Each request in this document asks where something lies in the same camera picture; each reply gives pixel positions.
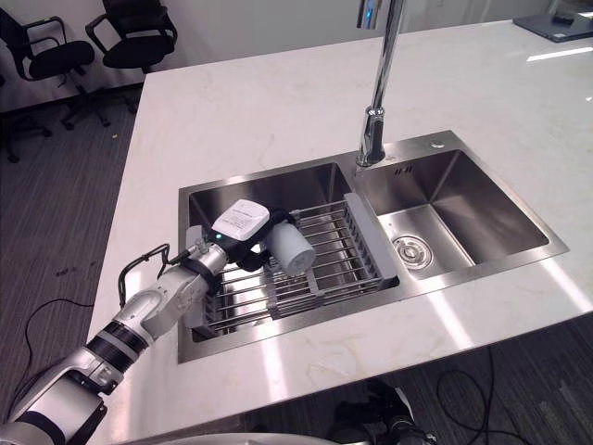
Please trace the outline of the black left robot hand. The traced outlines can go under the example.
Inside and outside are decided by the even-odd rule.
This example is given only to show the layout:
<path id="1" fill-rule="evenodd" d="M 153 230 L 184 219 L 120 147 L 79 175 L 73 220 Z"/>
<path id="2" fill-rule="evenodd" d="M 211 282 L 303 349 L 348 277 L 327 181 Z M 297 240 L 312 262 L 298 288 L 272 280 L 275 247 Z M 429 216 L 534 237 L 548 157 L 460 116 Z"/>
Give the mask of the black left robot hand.
<path id="1" fill-rule="evenodd" d="M 294 224 L 287 210 L 268 208 L 257 202 L 238 199 L 212 224 L 208 241 L 225 252 L 227 261 L 240 269 L 255 272 L 271 257 L 268 249 L 257 253 L 252 248 L 262 242 L 280 223 Z"/>

